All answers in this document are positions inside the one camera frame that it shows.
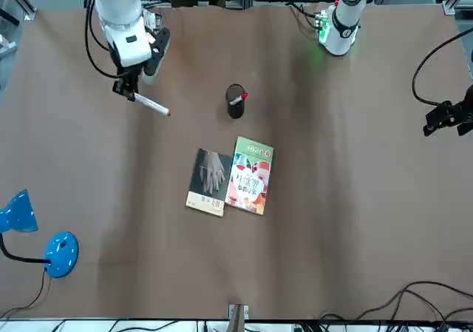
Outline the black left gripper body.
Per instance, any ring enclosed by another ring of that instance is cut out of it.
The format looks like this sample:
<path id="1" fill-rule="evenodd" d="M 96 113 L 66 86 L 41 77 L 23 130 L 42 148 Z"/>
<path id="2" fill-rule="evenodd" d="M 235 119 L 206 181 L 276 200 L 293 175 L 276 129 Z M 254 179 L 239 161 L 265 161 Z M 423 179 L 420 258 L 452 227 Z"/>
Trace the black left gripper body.
<path id="1" fill-rule="evenodd" d="M 472 125 L 472 88 L 466 90 L 465 97 L 454 105 L 454 125 Z"/>

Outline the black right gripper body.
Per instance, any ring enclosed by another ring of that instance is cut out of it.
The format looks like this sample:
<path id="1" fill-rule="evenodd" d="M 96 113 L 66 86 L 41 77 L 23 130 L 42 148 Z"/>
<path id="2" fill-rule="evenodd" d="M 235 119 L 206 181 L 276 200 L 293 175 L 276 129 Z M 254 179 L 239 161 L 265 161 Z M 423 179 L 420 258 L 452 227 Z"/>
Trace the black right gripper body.
<path id="1" fill-rule="evenodd" d="M 117 77 L 119 82 L 125 84 L 127 88 L 138 88 L 142 68 L 143 67 L 140 64 L 130 67 L 117 67 Z"/>

